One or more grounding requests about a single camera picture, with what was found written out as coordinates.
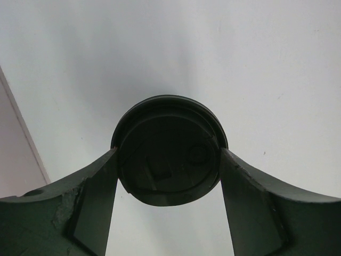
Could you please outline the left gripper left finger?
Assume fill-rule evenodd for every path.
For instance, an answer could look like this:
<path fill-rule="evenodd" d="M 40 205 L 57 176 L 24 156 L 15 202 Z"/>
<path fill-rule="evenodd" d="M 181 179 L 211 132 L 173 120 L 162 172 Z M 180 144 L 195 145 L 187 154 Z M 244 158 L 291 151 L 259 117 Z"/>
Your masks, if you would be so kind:
<path fill-rule="evenodd" d="M 1 198 L 1 255 L 105 255 L 117 150 L 56 182 Z"/>

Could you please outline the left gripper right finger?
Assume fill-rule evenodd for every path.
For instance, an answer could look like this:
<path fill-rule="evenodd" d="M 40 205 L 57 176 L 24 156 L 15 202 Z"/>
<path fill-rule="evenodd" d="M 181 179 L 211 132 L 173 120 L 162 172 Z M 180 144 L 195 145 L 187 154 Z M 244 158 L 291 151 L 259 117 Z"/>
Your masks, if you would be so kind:
<path fill-rule="evenodd" d="M 340 199 L 283 182 L 221 151 L 235 255 L 340 255 Z"/>

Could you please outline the black cup lid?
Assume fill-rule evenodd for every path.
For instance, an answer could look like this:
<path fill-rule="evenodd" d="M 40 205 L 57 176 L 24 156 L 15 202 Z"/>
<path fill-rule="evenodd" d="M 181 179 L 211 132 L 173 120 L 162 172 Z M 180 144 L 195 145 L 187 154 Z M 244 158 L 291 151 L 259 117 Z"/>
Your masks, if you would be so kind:
<path fill-rule="evenodd" d="M 118 177 L 138 201 L 178 206 L 208 194 L 219 182 L 221 149 L 228 147 L 218 118 L 203 104 L 158 95 L 134 105 L 111 139 Z"/>

